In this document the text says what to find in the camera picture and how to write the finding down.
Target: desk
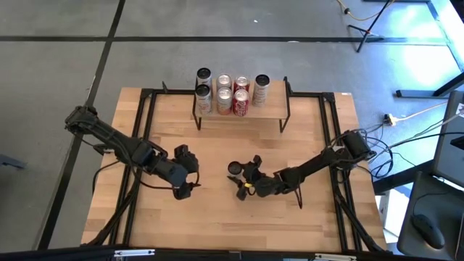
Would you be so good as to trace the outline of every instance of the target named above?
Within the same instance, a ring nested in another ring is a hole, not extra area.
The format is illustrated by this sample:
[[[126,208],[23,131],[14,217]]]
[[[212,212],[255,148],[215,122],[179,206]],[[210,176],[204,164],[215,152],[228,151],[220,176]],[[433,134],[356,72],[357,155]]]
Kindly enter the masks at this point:
[[[423,197],[415,206],[415,213],[426,215],[443,233],[445,245],[443,249],[431,248],[416,231],[411,223],[413,206],[424,194],[441,194]],[[456,253],[457,239],[461,217],[464,213],[464,194],[428,174],[418,174],[405,219],[398,238],[398,250],[415,257],[428,257],[453,260]]]
[[[123,88],[112,126],[130,135],[140,97],[140,88]],[[350,94],[336,94],[341,129],[358,127]],[[169,153],[188,144],[200,162],[201,187],[188,199],[177,201],[170,191],[141,187],[130,238],[132,247],[176,249],[228,249],[293,252],[340,252],[329,170],[323,169],[302,184],[303,210],[294,194],[259,198],[248,196],[240,202],[236,185],[226,178],[227,165],[248,162],[255,154],[262,158],[261,171],[271,174],[299,165],[324,147],[317,99],[290,98],[291,119],[284,133],[272,120],[227,117],[204,119],[197,130],[191,114],[191,95],[158,95],[150,141]],[[115,161],[105,155],[102,165]],[[99,174],[82,242],[88,242],[115,210],[123,174],[116,164]],[[143,175],[147,183],[165,186],[156,176]],[[376,207],[370,176],[353,170],[350,176],[356,213],[367,232],[384,249],[386,243]],[[123,237],[122,218],[117,242]],[[349,220],[345,218],[348,245],[353,249]]]

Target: silver can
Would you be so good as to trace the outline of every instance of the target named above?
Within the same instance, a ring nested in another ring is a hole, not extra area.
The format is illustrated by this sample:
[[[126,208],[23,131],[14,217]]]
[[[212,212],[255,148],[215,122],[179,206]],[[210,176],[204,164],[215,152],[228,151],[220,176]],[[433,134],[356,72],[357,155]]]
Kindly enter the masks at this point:
[[[232,111],[232,90],[222,87],[217,91],[217,113],[227,115]]]
[[[207,85],[208,87],[212,87],[211,83],[212,83],[212,77],[211,77],[211,71],[210,69],[208,68],[200,68],[197,72],[196,72],[196,81],[197,81],[197,85],[201,85],[201,84],[205,84]]]
[[[220,90],[221,88],[229,88],[232,90],[232,80],[229,75],[222,74],[217,77],[216,80],[216,90]]]
[[[267,75],[258,75],[254,80],[253,106],[263,107],[268,96],[269,77]]]
[[[206,84],[200,84],[195,88],[196,105],[202,114],[212,112],[211,88]]]

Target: tripod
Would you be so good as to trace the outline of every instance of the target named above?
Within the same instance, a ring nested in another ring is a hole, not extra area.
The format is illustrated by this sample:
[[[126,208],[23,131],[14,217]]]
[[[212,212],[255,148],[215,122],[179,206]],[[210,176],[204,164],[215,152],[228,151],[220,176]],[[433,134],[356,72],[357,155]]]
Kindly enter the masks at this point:
[[[379,35],[376,35],[374,33],[371,33],[371,29],[372,27],[376,24],[378,18],[382,15],[382,12],[384,12],[385,8],[388,7],[388,5],[390,4],[390,1],[392,0],[386,0],[386,3],[384,5],[384,7],[382,7],[382,9],[380,10],[380,12],[377,14],[376,18],[374,19],[374,21],[372,22],[372,24],[369,26],[369,29],[362,29],[362,28],[359,28],[357,26],[354,26],[354,25],[348,25],[349,28],[354,28],[356,30],[359,30],[360,32],[364,33],[364,36],[362,37],[362,40],[361,40],[361,43],[360,45],[357,47],[357,50],[356,52],[360,52],[361,51],[361,48],[363,47],[363,44],[365,43],[365,41],[368,39],[368,36],[378,36],[380,38],[380,40],[383,40],[384,37],[382,36],[379,36]],[[349,12],[349,9],[345,9],[344,10],[344,13],[347,14]]]

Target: can lid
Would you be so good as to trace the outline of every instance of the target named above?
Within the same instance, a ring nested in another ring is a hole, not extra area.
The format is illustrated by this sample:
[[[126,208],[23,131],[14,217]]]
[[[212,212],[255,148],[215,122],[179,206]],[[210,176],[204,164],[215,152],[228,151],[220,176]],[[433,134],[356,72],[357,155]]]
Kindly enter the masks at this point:
[[[221,99],[229,99],[232,96],[232,91],[227,87],[222,87],[217,91],[217,96]]]
[[[195,88],[195,94],[198,96],[206,96],[210,93],[210,87],[205,84],[200,84]]]
[[[245,76],[237,77],[235,82],[237,83],[238,86],[247,86],[248,83],[249,83],[247,77],[245,77]]]
[[[211,76],[211,71],[208,68],[200,68],[196,72],[196,76],[200,77],[200,79],[208,79]]]
[[[245,102],[246,100],[248,100],[248,91],[247,90],[236,91],[235,99],[239,102]]]
[[[220,84],[229,84],[231,83],[231,77],[229,75],[222,74],[217,77],[217,81]]]
[[[255,81],[260,86],[266,86],[270,82],[269,77],[267,75],[258,75],[256,76]]]

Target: soda can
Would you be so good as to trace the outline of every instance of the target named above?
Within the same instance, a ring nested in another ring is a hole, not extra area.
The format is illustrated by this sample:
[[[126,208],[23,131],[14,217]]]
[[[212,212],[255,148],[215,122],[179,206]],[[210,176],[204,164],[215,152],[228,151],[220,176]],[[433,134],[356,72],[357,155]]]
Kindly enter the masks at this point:
[[[229,88],[232,90],[232,80],[229,75],[222,74],[217,77],[216,80],[216,90],[220,90],[221,88]]]
[[[210,114],[212,111],[211,88],[206,84],[200,84],[195,88],[196,105],[202,114]]]
[[[233,82],[233,93],[235,94],[238,90],[249,91],[249,80],[245,76],[239,76]]]
[[[211,71],[208,68],[200,68],[196,72],[196,81],[197,85],[205,84],[209,86],[210,88],[212,87],[212,77],[211,77]]]
[[[217,113],[227,115],[232,110],[232,90],[222,87],[217,91]]]
[[[249,95],[246,90],[238,90],[233,95],[232,108],[235,115],[243,117],[248,112]]]
[[[254,80],[253,101],[256,107],[263,107],[268,96],[269,77],[267,75],[258,75]]]

